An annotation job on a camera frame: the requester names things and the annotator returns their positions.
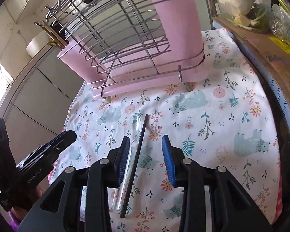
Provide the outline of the black chopstick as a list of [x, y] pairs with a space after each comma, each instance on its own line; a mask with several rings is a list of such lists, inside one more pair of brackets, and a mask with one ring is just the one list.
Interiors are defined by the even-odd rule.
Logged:
[[137, 150], [136, 150], [136, 155], [135, 155], [135, 158], [134, 158], [134, 161], [133, 161], [131, 174], [130, 174], [130, 178], [129, 178], [129, 181], [128, 181], [127, 190], [126, 190], [126, 194], [125, 194], [122, 210], [121, 210], [121, 213], [120, 213], [120, 218], [125, 218], [125, 216], [126, 216], [128, 203], [129, 203], [129, 199], [130, 199], [130, 194], [131, 194], [131, 190], [132, 190], [132, 186], [133, 186], [135, 173], [136, 173], [136, 170], [137, 170], [137, 164], [138, 164], [138, 160], [139, 160], [139, 156], [140, 156], [140, 151], [141, 151], [143, 138], [144, 138], [144, 133], [146, 131], [146, 125], [147, 125], [148, 119], [149, 119], [149, 115], [146, 114], [145, 118], [144, 118], [143, 125], [142, 125], [142, 131], [141, 131], [141, 134], [140, 134], [138, 147], [137, 147]]

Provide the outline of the light wooden chopstick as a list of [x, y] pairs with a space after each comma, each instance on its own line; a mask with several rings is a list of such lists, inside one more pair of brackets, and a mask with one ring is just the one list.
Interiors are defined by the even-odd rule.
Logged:
[[68, 45], [68, 43], [44, 21], [40, 22], [40, 27], [42, 27], [42, 29], [52, 38], [52, 40], [48, 42], [48, 45], [58, 46], [60, 50], [63, 50]]

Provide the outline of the clear plastic spoon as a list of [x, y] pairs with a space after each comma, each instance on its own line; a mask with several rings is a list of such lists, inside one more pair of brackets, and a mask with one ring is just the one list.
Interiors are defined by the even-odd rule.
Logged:
[[127, 129], [127, 131], [125, 132], [125, 134], [129, 133], [129, 138], [130, 138], [129, 153], [128, 153], [128, 159], [127, 159], [127, 163], [125, 167], [123, 181], [120, 184], [120, 187], [115, 191], [115, 194], [113, 197], [113, 208], [115, 209], [115, 211], [120, 211], [124, 204], [141, 130], [142, 130], [142, 124], [141, 122], [137, 121], [135, 124], [131, 124], [129, 128]]

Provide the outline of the floral bear print cloth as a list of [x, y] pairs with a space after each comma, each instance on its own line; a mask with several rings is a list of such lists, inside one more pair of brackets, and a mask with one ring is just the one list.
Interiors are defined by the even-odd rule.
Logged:
[[84, 84], [65, 121], [77, 140], [55, 163], [49, 182], [68, 166], [87, 168], [117, 148], [124, 136], [137, 144], [149, 116], [127, 215], [110, 208], [113, 231], [177, 231], [182, 189], [168, 180], [161, 149], [168, 135], [200, 165], [224, 165], [270, 223], [281, 213], [277, 131], [257, 75], [225, 29], [202, 33], [208, 76], [188, 92], [181, 84], [141, 89], [111, 103], [93, 99]]

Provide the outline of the pink drip tray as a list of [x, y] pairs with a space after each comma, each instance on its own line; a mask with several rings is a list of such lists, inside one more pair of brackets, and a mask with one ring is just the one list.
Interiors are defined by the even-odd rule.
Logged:
[[150, 39], [136, 43], [117, 52], [117, 59], [104, 63], [107, 78], [100, 86], [92, 86], [94, 99], [142, 88], [167, 84], [189, 83], [202, 80], [207, 70], [202, 70], [204, 44], [191, 58], [175, 60], [166, 38]]

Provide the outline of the pink utensil cup left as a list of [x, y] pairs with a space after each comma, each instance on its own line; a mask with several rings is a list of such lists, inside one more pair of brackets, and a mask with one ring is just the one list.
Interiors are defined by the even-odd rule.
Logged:
[[92, 87], [102, 86], [108, 77], [106, 67], [92, 51], [86, 52], [88, 47], [79, 41], [80, 37], [75, 36], [57, 57]]

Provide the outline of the pink utensil cup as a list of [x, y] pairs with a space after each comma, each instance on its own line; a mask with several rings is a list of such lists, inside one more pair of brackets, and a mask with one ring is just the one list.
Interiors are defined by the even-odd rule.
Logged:
[[184, 82], [207, 78], [204, 44], [195, 0], [151, 0], [170, 44], [172, 64], [181, 67]]
[[92, 51], [86, 52], [88, 47], [79, 41], [80, 37], [75, 36], [57, 57], [92, 87], [102, 86], [108, 77], [106, 67]]

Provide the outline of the cardboard box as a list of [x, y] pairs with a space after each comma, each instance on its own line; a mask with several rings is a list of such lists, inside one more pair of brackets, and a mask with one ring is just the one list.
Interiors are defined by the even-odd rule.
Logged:
[[236, 40], [257, 56], [290, 104], [290, 53], [278, 44], [276, 38], [272, 34], [259, 34], [242, 29], [222, 17], [215, 17], [213, 22], [229, 31]]

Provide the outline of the pink utensil cup right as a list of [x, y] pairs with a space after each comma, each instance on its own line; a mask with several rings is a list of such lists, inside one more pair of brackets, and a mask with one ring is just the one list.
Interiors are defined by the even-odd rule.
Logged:
[[181, 67], [184, 82], [207, 78], [204, 44], [195, 0], [151, 0], [170, 44], [172, 64]]

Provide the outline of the metal shelf pole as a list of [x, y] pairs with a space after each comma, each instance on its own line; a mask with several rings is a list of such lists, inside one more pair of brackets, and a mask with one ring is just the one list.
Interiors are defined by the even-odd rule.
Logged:
[[205, 2], [208, 10], [211, 29], [215, 29], [213, 25], [213, 19], [218, 16], [215, 0], [205, 0]]

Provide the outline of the clear plastic bowl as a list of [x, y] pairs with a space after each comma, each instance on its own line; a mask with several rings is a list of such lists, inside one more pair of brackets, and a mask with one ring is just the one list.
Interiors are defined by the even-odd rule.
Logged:
[[234, 25], [252, 32], [269, 30], [271, 0], [217, 0], [221, 15]]

